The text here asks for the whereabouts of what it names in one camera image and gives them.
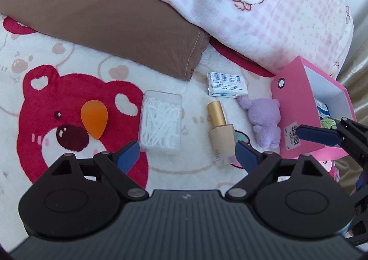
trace pillow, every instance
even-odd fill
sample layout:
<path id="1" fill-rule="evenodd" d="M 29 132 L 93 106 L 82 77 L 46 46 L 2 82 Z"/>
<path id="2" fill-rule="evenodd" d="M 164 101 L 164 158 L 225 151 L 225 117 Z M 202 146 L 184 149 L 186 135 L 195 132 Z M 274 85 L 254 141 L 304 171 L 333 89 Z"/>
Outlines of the pillow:
<path id="1" fill-rule="evenodd" d="M 184 80 L 208 43 L 207 33 L 159 0 L 0 0 L 0 13 Z"/>
<path id="2" fill-rule="evenodd" d="M 336 77 L 353 37 L 344 0 L 162 1 L 274 74 L 301 55 Z"/>

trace pink checkered pattern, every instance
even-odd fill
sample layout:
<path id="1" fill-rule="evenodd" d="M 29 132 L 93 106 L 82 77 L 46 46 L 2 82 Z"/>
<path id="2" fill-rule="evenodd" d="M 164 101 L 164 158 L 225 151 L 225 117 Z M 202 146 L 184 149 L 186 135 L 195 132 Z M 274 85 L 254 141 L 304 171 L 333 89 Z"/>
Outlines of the pink checkered pattern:
<path id="1" fill-rule="evenodd" d="M 353 24 L 346 24 L 343 0 L 264 0 L 251 11 L 237 9 L 232 0 L 162 1 L 274 73 L 297 55 L 329 73 L 336 61 L 344 62 L 351 43 L 344 36 Z"/>

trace beige glass bottle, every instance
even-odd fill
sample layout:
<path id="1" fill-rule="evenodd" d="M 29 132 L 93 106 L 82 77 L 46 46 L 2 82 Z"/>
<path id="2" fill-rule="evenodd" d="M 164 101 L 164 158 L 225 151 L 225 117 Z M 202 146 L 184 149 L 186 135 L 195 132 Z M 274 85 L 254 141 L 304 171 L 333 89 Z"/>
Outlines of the beige glass bottle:
<path id="1" fill-rule="evenodd" d="M 207 106 L 213 129 L 209 132 L 212 148 L 216 155 L 216 166 L 236 162 L 234 126 L 226 124 L 221 103 L 214 101 Z"/>

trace bear eye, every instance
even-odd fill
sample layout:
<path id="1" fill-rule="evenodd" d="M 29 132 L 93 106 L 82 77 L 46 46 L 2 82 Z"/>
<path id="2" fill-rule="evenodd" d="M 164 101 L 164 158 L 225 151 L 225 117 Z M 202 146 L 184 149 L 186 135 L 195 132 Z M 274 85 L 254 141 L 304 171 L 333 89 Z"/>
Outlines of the bear eye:
<path id="1" fill-rule="evenodd" d="M 55 119 L 60 120 L 61 119 L 61 113 L 59 111 L 56 111 L 54 113 L 54 117 L 55 117 Z"/>

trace white floss pick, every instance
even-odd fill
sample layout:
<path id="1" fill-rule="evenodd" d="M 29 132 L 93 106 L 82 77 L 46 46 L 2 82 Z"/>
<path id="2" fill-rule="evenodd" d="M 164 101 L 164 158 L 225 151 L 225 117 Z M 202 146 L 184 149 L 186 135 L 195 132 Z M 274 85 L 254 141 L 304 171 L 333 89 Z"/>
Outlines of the white floss pick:
<path id="1" fill-rule="evenodd" d="M 180 111 L 173 104 L 146 98 L 141 122 L 141 144 L 145 147 L 176 149 Z"/>

